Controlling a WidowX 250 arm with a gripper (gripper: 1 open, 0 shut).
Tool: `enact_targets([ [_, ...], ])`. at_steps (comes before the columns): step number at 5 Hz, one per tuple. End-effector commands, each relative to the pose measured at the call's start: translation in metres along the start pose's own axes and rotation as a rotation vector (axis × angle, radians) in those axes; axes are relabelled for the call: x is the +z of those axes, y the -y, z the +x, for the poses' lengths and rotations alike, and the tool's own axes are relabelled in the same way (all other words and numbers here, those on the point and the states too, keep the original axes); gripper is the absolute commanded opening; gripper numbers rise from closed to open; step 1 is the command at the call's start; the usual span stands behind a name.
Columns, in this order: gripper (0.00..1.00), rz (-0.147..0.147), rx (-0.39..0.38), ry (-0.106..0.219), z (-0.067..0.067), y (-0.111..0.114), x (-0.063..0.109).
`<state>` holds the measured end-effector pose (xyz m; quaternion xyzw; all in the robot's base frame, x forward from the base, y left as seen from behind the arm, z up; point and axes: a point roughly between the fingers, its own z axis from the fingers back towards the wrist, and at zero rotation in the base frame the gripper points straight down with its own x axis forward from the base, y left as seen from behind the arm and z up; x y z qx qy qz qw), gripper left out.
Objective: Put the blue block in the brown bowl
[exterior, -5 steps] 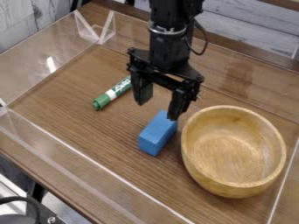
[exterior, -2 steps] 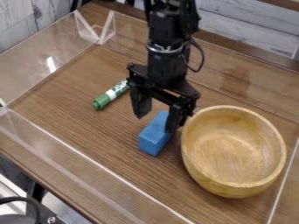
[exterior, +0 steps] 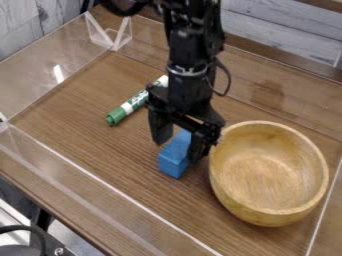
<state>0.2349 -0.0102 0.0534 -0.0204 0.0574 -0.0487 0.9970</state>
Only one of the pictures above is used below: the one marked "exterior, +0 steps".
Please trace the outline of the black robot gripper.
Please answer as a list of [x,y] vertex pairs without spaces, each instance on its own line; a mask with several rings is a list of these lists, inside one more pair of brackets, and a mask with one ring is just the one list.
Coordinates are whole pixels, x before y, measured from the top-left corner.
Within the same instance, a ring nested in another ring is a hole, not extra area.
[[226,121],[211,105],[216,70],[182,75],[170,72],[166,84],[147,86],[148,123],[154,142],[164,144],[178,125],[191,132],[187,157],[196,163],[216,144]]

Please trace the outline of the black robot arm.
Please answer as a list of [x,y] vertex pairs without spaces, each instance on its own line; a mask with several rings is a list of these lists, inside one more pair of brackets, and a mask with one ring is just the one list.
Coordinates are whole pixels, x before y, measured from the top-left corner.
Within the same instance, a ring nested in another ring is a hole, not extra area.
[[147,87],[148,123],[152,140],[163,144],[180,127],[191,133],[187,159],[199,161],[218,143],[226,120],[214,110],[218,59],[224,48],[220,0],[100,0],[120,17],[150,6],[163,17],[168,44],[168,85]]

